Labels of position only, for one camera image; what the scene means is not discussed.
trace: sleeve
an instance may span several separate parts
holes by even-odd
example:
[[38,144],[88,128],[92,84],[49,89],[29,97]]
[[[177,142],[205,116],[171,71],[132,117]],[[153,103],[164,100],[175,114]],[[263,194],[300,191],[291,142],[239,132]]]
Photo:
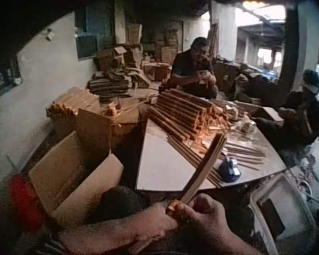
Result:
[[174,63],[172,64],[172,70],[171,74],[177,74],[177,75],[182,75],[183,69],[182,69],[182,63],[181,63],[181,56],[177,55]]
[[61,255],[70,254],[67,248],[59,241],[57,235],[50,235],[46,240],[41,240],[27,255]]
[[301,105],[301,102],[302,102],[302,95],[300,92],[292,92],[286,103],[282,106],[286,109],[294,109],[296,110],[300,105]]

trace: stack of wooden sticks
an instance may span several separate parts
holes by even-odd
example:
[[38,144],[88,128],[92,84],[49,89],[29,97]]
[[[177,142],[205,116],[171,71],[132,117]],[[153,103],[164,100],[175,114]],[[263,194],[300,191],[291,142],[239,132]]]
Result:
[[112,80],[110,78],[101,78],[88,82],[88,89],[92,94],[99,96],[102,104],[107,104],[113,98],[127,98],[130,87],[130,81],[126,79]]
[[[191,163],[194,167],[197,167],[199,163],[201,162],[202,158],[200,155],[196,154],[193,150],[191,150],[188,146],[183,144],[181,141],[179,141],[175,136],[169,136],[168,137],[169,144],[175,148],[189,163]],[[232,147],[233,143],[227,142],[224,146],[224,148]],[[242,157],[239,156],[241,154],[240,151],[228,153],[228,156],[234,157],[238,161],[238,165],[242,167],[246,167],[255,171],[259,171],[258,168],[252,167],[248,164],[257,164],[261,165],[262,158],[264,157],[264,154],[261,152],[261,154],[256,154],[255,157],[249,158],[249,157]],[[224,155],[219,155],[219,159],[224,160]],[[212,169],[208,180],[213,183],[217,188],[222,187],[223,180],[216,169]]]
[[91,112],[99,111],[98,96],[91,94],[88,90],[73,87],[46,108],[46,116],[75,116],[78,114],[79,108]]
[[218,117],[214,104],[177,89],[161,93],[150,109],[150,118],[180,141],[195,139]]

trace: workbench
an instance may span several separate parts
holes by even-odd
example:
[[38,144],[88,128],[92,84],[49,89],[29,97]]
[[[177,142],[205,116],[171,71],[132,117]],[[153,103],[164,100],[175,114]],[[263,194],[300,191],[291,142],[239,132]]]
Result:
[[[250,182],[283,171],[286,165],[278,153],[256,128],[251,140],[241,134],[231,133],[228,141],[248,148],[261,150],[265,157],[262,165],[253,165],[259,171],[239,166],[240,179],[233,183],[221,182],[221,187]],[[148,120],[140,159],[136,189],[142,191],[181,191],[192,177],[195,168],[167,141],[167,134],[153,121]],[[205,180],[200,189],[216,188]]]

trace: cardboard flap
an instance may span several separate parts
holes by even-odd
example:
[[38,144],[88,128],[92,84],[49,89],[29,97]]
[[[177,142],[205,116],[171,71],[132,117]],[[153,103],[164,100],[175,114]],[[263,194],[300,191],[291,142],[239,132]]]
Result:
[[77,134],[86,151],[86,166],[96,168],[110,151],[111,120],[105,116],[79,109]]
[[48,213],[82,181],[83,149],[76,132],[53,147],[29,172],[34,189]]
[[115,51],[116,51],[117,54],[124,54],[124,53],[127,52],[127,50],[124,47],[122,47],[122,46],[121,47],[116,47]]
[[122,163],[115,155],[109,155],[52,213],[52,216],[65,228],[83,223],[97,208],[102,194],[119,183],[122,172]]

